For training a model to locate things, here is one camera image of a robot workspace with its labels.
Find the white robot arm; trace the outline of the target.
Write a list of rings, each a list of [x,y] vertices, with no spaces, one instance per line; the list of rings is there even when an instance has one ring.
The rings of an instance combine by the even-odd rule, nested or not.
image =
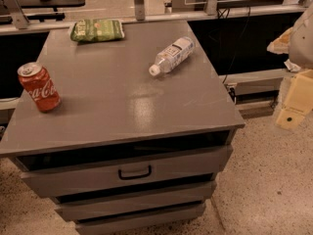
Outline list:
[[[267,51],[288,54],[285,65],[298,69],[292,77],[283,79],[275,111],[276,126],[295,129],[313,110],[313,4],[268,45]]]

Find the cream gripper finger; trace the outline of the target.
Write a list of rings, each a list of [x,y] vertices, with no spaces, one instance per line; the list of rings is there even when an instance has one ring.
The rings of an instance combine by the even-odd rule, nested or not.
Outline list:
[[[287,54],[289,52],[291,32],[292,28],[290,27],[267,46],[267,51],[278,55]]]
[[[313,110],[313,70],[305,70],[281,83],[275,124],[282,129],[297,128]]]

